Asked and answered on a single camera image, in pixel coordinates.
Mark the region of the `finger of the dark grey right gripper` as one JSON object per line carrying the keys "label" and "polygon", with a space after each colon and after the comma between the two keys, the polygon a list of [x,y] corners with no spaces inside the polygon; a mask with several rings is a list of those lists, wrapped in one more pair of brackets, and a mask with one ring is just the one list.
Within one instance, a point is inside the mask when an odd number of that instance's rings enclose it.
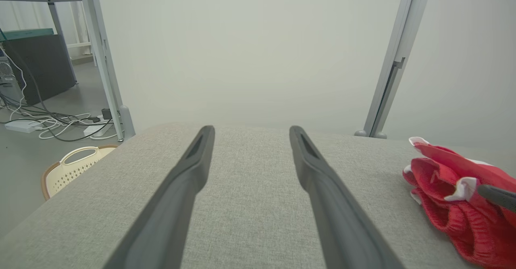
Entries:
{"label": "finger of the dark grey right gripper", "polygon": [[513,213],[516,212],[516,194],[493,185],[479,185],[478,193],[487,201],[505,208]]}

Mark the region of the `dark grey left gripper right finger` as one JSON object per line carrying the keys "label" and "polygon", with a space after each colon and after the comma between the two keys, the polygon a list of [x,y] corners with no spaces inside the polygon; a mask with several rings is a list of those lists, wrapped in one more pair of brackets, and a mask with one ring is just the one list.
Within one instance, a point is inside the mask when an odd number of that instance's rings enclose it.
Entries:
{"label": "dark grey left gripper right finger", "polygon": [[300,126],[289,128],[295,172],[308,193],[328,269],[404,266]]}

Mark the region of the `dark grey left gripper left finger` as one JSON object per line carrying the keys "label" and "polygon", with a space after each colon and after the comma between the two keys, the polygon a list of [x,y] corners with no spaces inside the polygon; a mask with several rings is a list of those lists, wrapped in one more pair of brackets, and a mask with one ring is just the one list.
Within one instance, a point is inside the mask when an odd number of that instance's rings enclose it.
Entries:
{"label": "dark grey left gripper left finger", "polygon": [[214,126],[203,126],[136,218],[104,267],[178,269],[196,195],[208,180]]}

